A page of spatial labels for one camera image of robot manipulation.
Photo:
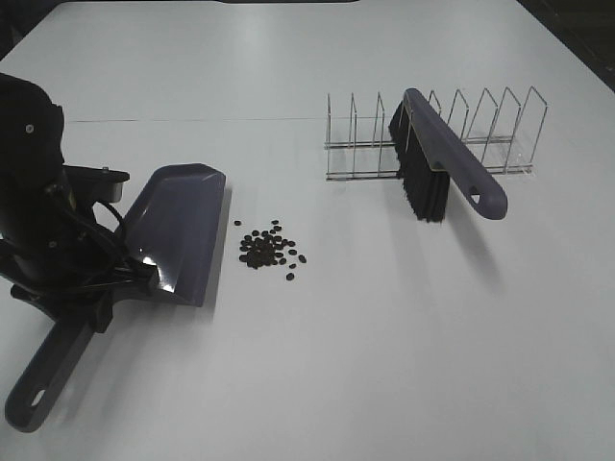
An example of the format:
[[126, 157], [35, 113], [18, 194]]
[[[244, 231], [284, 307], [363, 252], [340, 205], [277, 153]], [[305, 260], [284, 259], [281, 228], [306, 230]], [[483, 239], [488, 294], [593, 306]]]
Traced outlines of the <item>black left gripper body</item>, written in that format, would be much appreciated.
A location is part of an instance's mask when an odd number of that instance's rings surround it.
[[115, 203], [79, 202], [64, 167], [33, 186], [2, 173], [1, 275], [13, 297], [53, 320], [80, 317], [103, 332], [113, 305], [134, 293], [152, 295], [159, 275], [130, 255]]

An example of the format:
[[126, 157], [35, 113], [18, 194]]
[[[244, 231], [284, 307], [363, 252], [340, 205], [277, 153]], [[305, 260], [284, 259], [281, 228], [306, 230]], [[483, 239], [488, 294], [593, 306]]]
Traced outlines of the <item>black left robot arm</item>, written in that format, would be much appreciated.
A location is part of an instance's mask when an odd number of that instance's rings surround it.
[[155, 266], [130, 255], [115, 209], [123, 171], [70, 166], [64, 115], [38, 85], [1, 77], [1, 275], [12, 294], [53, 320], [83, 317], [107, 329], [131, 290], [151, 294]]

